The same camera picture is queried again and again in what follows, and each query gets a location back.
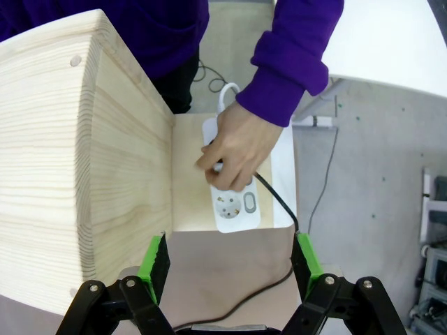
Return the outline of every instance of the hand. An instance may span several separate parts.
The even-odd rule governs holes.
[[[227,107],[217,119],[218,133],[213,143],[202,148],[196,165],[205,171],[207,182],[219,190],[242,191],[258,166],[276,144],[282,127],[250,113],[239,103]],[[220,172],[213,165],[220,159]]]

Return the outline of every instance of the wood grain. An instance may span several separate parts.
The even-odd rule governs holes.
[[[173,230],[176,232],[217,230],[211,203],[211,190],[204,174],[194,164],[203,146],[202,124],[214,114],[175,115],[173,131]],[[270,157],[258,169],[272,183]],[[261,224],[273,228],[273,199],[256,180]]]
[[[0,43],[0,294],[62,314],[138,265],[172,227],[173,122],[100,10]]]

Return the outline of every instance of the white cable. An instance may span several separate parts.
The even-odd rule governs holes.
[[[225,93],[229,89],[235,89],[236,92],[238,92],[238,93],[240,92],[240,88],[234,82],[229,82],[224,87],[222,87],[221,93],[219,93],[219,102],[217,103],[217,115],[221,114],[225,110],[224,98],[225,98]]]

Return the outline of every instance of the black pants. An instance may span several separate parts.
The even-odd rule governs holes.
[[[181,66],[167,75],[152,80],[156,90],[174,114],[186,113],[191,108],[191,84],[198,70],[198,50]]]

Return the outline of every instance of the power cord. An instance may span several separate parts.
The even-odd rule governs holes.
[[[312,213],[310,214],[309,227],[307,228],[307,233],[309,235],[310,235],[310,231],[311,231],[311,228],[312,228],[312,219],[314,218],[314,214],[316,212],[316,209],[318,208],[318,205],[320,204],[321,198],[323,197],[324,193],[326,192],[326,186],[328,185],[328,179],[329,179],[330,165],[332,164],[332,159],[334,158],[335,145],[337,143],[337,138],[338,138],[338,128],[335,130],[334,144],[332,145],[332,151],[330,152],[328,166],[326,168],[326,174],[325,174],[325,177],[324,177],[323,189],[321,190],[320,196],[318,197],[318,200],[315,203],[314,209],[312,210]]]
[[[221,75],[219,72],[217,72],[215,69],[210,68],[209,66],[206,66],[202,60],[198,61],[198,70],[202,70],[202,75],[198,78],[195,79],[194,82],[201,82],[202,80],[204,80],[207,76],[207,70],[213,72],[217,77],[214,79],[211,79],[208,82],[208,89],[210,90],[210,92],[212,93],[219,93],[223,87],[225,86],[225,84],[228,84],[228,82],[225,80],[225,78],[223,77],[223,75]],[[221,82],[221,86],[218,89],[213,89],[212,85],[214,82]],[[234,94],[237,94],[237,91],[232,88]]]
[[[210,68],[209,66],[205,66],[202,61],[199,61],[199,68],[203,69],[203,75],[199,79],[194,80],[194,82],[199,82],[199,81],[204,80],[206,77],[206,70],[210,70],[218,76],[218,78],[214,78],[213,80],[211,80],[208,83],[208,89],[212,93],[218,93],[218,92],[221,93],[221,96],[219,97],[219,107],[218,107],[218,110],[220,110],[222,100],[223,100],[223,95],[225,94],[225,91],[227,89],[231,88],[233,90],[233,92],[236,94],[239,91],[239,88],[237,87],[237,85],[229,84],[219,72],[217,72],[213,68]],[[222,83],[223,83],[222,87],[220,88],[220,90],[213,90],[211,88],[211,84],[217,80],[222,81]],[[259,173],[255,172],[254,176],[255,176],[255,178],[257,178],[257,180],[259,180],[259,182],[262,183],[262,185],[264,185],[264,187],[266,187],[266,189],[269,190],[269,192],[273,195],[273,197],[279,202],[279,204],[285,209],[287,214],[292,218],[292,221],[293,221],[293,224],[295,227],[295,231],[296,232],[300,231],[300,225],[298,223],[298,219],[297,219],[296,215],[292,212],[292,210],[289,208],[289,206],[287,206],[287,204],[282,200],[281,196],[279,196],[279,194],[273,189],[273,187]],[[234,307],[232,307],[232,309],[229,310],[229,312],[227,312],[226,314],[224,314],[222,316],[219,316],[218,318],[187,322],[187,323],[184,323],[183,325],[178,325],[178,326],[174,327],[174,331],[176,332],[178,330],[181,330],[181,329],[184,329],[187,327],[191,327],[193,325],[202,325],[205,323],[214,323],[214,322],[219,322],[219,321],[225,320],[226,318],[228,318],[232,314],[234,314],[234,312],[236,312],[242,305],[246,304],[249,300],[251,300],[254,297],[260,295],[261,293],[269,290],[270,288],[274,288],[275,286],[282,284],[284,281],[286,281],[292,275],[292,273],[293,273],[293,268],[291,267],[289,269],[288,273],[283,278],[279,279],[278,281],[276,281],[272,284],[264,286],[263,288],[260,288],[259,290],[254,291],[253,293],[247,295],[244,299],[242,299],[236,305],[234,305]]]

